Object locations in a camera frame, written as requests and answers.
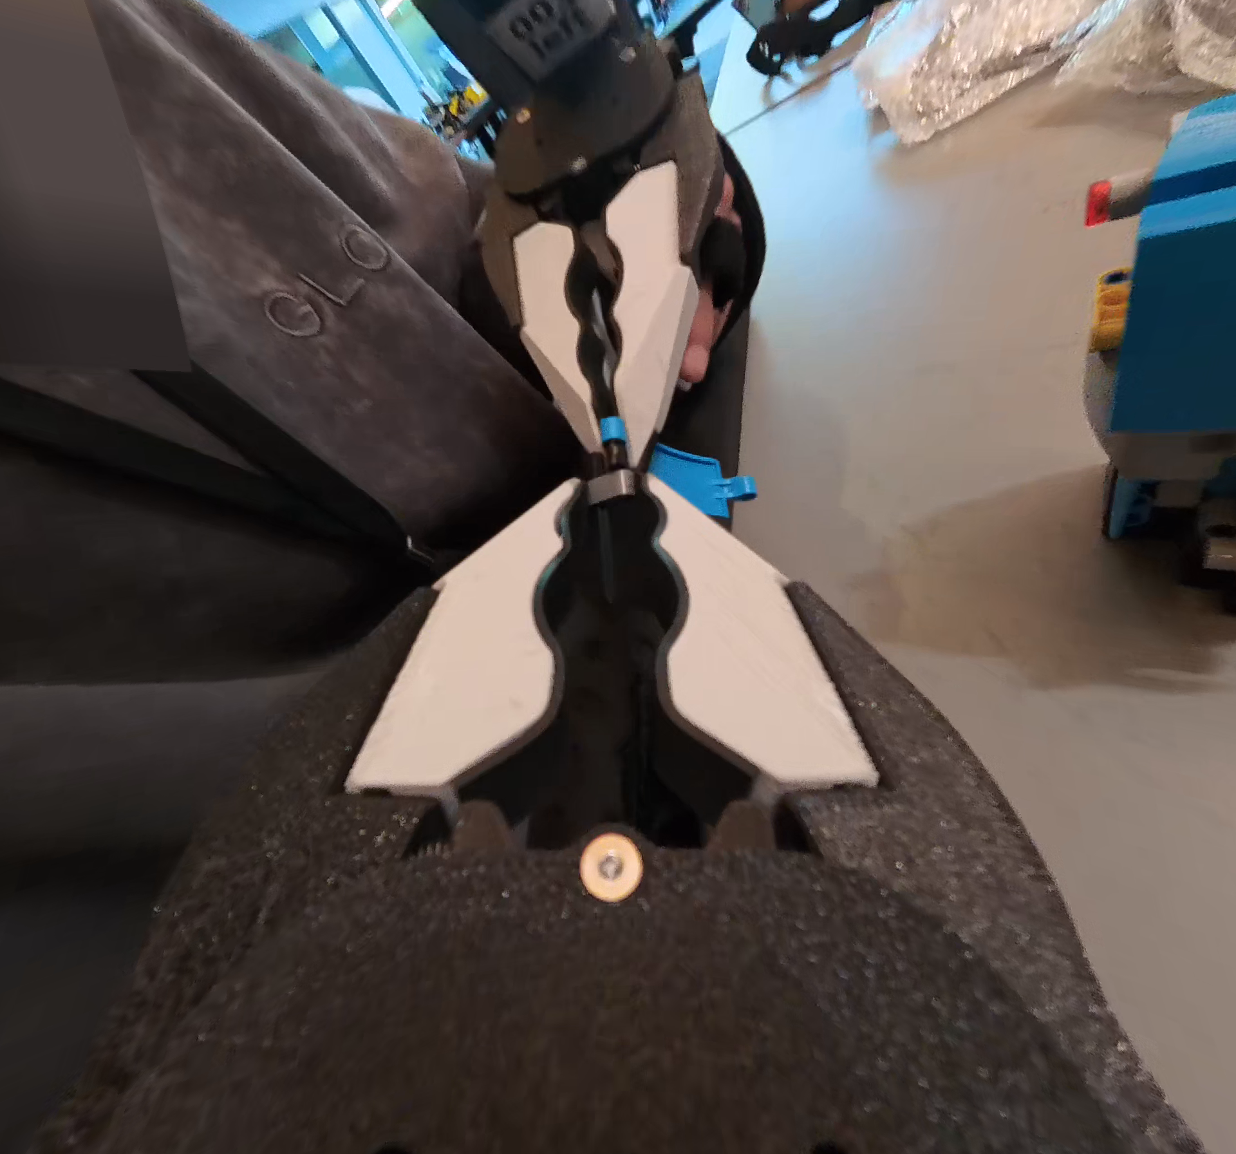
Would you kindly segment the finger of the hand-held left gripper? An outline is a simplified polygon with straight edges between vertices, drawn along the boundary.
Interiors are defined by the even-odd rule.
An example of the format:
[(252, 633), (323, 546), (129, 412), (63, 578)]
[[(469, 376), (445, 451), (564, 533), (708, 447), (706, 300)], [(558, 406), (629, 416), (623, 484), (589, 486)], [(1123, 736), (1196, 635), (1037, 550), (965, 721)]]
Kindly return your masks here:
[(627, 451), (643, 460), (668, 416), (699, 302), (694, 271), (681, 257), (678, 165), (635, 173), (608, 207), (603, 227), (622, 262), (613, 392), (627, 424)]
[(584, 451), (602, 455), (594, 389), (578, 361), (582, 327), (568, 306), (577, 237), (564, 224), (533, 224), (513, 237), (520, 338)]

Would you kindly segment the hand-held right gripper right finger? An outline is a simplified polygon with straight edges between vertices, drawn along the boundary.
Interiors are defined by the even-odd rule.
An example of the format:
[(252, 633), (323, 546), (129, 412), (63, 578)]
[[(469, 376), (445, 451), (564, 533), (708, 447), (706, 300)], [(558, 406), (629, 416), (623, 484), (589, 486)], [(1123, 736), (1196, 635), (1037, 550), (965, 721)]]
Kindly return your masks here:
[(687, 591), (667, 656), (671, 711), (752, 776), (756, 801), (879, 787), (790, 581), (657, 478), (649, 494), (663, 515), (657, 554)]

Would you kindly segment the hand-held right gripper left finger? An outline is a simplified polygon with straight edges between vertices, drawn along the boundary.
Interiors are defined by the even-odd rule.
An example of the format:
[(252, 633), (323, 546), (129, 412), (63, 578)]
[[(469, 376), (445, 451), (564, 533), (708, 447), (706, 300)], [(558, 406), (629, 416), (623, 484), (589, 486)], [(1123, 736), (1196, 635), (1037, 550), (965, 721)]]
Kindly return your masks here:
[(556, 647), (536, 592), (564, 557), (568, 481), (434, 584), (434, 602), (354, 760), (344, 790), (467, 798), (533, 739), (556, 702)]

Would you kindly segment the blue curved panel piece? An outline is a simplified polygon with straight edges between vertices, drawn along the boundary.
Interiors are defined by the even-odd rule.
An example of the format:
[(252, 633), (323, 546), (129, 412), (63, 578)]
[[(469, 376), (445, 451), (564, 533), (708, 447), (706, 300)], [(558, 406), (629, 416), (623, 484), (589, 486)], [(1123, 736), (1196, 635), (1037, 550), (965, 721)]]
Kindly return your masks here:
[(646, 472), (639, 478), (642, 481), (649, 478), (649, 481), (668, 486), (675, 494), (681, 494), (687, 503), (691, 503), (706, 516), (726, 520), (726, 522), (732, 520), (732, 508), (736, 503), (756, 501), (756, 494), (759, 494), (759, 486), (753, 478), (747, 478), (747, 474), (723, 478), (721, 460), (681, 451), (681, 450), (671, 450), (663, 443), (657, 443), (649, 451)]

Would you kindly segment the thin black axle rod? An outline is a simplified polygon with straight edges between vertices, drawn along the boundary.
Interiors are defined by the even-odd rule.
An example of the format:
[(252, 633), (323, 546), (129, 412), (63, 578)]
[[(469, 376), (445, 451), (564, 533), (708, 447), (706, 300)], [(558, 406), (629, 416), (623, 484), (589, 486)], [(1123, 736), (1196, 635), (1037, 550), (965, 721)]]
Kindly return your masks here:
[[(618, 419), (608, 419), (602, 420), (602, 460), (603, 460), (603, 472), (613, 468), (629, 468), (629, 455), (627, 455), (627, 427)], [(599, 568), (602, 568), (602, 591), (603, 591), (603, 602), (613, 606), (616, 604), (616, 547), (613, 547), (613, 525), (611, 525), (611, 508), (613, 506), (596, 506), (596, 533), (599, 533)]]

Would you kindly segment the blue yellow toy brick model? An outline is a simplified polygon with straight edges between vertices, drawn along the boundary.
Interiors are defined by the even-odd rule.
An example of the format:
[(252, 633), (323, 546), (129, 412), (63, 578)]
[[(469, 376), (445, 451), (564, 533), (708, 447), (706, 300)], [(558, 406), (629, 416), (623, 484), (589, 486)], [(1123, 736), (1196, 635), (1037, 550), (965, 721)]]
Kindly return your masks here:
[(1110, 542), (1174, 542), (1179, 575), (1233, 613), (1236, 100), (1171, 123), (1158, 168), (1094, 180), (1087, 230), (1134, 220), (1094, 283), (1087, 416), (1107, 455)]

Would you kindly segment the person's left forearm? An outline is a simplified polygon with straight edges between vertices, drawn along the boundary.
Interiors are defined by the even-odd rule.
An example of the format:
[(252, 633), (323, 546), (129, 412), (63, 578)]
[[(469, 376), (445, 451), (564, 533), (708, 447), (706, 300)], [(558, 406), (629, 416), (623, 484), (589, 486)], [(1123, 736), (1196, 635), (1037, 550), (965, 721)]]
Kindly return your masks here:
[(499, 319), (476, 247), (485, 168), (461, 159), (423, 125), (359, 97), (341, 97), (338, 123), (351, 142), (338, 189), (347, 210), (467, 321), (485, 327)]

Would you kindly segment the grey desk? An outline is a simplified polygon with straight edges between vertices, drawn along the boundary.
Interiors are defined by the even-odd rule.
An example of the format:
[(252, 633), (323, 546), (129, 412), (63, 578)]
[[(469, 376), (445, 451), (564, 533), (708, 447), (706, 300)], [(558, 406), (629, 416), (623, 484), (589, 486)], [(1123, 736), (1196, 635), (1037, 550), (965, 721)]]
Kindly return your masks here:
[(1087, 189), (1174, 104), (1045, 79), (904, 151), (846, 53), (766, 84), (732, 5), (723, 36), (711, 111), (767, 227), (736, 530), (979, 753), (1166, 1097), (1233, 1152), (1233, 618), (1103, 542), (1083, 412), (1094, 281), (1134, 247)]

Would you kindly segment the person's left hand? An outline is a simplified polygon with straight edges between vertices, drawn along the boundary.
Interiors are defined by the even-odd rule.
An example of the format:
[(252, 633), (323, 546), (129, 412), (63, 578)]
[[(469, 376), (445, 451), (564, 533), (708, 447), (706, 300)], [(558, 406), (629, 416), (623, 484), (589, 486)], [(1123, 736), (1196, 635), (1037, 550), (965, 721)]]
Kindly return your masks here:
[(699, 292), (699, 302), (688, 327), (688, 343), (678, 374), (678, 389), (687, 392), (702, 384), (726, 321), (729, 321), (729, 306), (718, 306), (711, 288), (706, 285)]

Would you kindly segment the paned window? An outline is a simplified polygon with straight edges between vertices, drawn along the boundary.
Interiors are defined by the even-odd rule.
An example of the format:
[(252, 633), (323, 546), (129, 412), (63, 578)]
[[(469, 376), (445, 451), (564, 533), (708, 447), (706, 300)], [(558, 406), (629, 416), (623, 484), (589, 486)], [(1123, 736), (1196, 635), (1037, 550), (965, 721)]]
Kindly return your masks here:
[(495, 125), (471, 128), (469, 120), (488, 93), (423, 14), (423, 0), (201, 3), (355, 101), (427, 125), (467, 159), (485, 159)]

